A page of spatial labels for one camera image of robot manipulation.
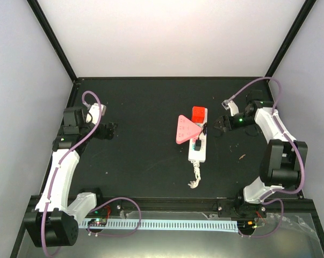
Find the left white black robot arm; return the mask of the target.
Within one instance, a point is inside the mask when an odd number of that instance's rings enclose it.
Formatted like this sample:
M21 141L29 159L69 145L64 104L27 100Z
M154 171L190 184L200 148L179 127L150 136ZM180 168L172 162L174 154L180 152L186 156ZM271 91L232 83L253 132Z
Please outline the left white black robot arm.
M37 247L72 246L78 237L78 225L89 212L100 214L105 201L99 189L80 192L69 204L68 196L74 171L92 138L111 140L116 123L102 124L106 106L92 104L87 110L69 107L52 145L52 164L40 200L24 215L24 225Z

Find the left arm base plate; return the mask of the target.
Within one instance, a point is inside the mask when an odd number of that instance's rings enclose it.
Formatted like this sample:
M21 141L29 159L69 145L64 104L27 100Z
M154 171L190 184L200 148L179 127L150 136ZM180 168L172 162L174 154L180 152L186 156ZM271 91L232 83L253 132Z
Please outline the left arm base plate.
M110 225L110 221L118 219L122 210L122 200L116 200L100 209L90 212L86 218L79 223L80 230L90 231L93 234L103 233Z

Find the red cube plug adapter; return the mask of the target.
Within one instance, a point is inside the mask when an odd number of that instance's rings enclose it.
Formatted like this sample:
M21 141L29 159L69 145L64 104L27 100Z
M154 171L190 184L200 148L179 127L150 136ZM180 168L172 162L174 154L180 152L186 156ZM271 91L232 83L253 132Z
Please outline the red cube plug adapter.
M206 109L204 107L194 106L192 108L191 121L196 124L202 124L205 120L205 111Z

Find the black plug with thin cable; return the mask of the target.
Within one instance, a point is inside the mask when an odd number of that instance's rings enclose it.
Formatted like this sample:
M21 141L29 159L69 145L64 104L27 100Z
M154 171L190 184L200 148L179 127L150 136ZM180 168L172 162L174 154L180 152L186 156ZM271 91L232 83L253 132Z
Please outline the black plug with thin cable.
M195 140L195 146L194 146L194 150L195 151L200 151L201 150L201 146L202 146L202 139L200 138L201 136L206 136L207 135L207 123L203 124L203 128L200 131L200 134L197 136L196 140Z

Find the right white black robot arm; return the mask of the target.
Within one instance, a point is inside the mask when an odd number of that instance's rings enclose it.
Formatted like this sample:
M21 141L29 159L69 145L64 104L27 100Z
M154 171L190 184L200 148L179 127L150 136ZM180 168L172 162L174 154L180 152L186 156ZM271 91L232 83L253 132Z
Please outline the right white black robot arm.
M239 111L233 97L223 101L223 107L230 114L219 117L213 125L221 133L256 125L267 141L259 176L240 189L235 197L234 210L240 217L249 216L253 209L260 208L268 197L277 192L298 194L305 184L307 144L298 141L286 129L276 104L261 97L260 91L251 91L243 112Z

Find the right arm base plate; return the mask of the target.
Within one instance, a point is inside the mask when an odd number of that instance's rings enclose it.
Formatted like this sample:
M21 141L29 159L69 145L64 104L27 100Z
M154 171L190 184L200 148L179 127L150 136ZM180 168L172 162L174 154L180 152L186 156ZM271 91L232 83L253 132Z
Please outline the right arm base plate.
M250 204L238 199L218 199L217 212L222 217L230 218L257 218L261 215L265 218L261 204Z

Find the white power strip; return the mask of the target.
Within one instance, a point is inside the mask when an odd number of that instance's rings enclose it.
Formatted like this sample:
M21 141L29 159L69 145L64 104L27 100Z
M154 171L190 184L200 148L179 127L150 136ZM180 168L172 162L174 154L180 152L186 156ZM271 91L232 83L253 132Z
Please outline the white power strip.
M208 109L194 106L191 121L200 127L200 133L189 141L188 160L191 162L206 160Z

